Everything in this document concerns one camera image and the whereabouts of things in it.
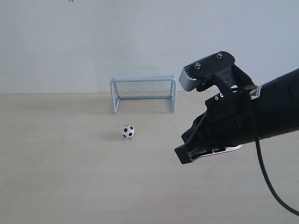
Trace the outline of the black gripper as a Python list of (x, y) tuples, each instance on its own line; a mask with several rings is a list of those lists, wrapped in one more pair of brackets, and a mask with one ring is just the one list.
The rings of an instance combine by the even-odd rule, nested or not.
[(232, 97), (218, 101), (209, 99), (206, 112), (182, 134), (184, 144), (174, 149), (181, 164), (232, 152), (243, 144), (254, 142), (252, 104), (249, 94), (244, 91), (237, 91)]

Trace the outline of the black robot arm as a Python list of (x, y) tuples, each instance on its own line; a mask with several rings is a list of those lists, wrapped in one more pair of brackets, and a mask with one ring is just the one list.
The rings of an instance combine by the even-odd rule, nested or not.
[(237, 90), (205, 101), (198, 116), (175, 148), (182, 164), (240, 149), (244, 144), (299, 129), (299, 71), (294, 70), (252, 91)]

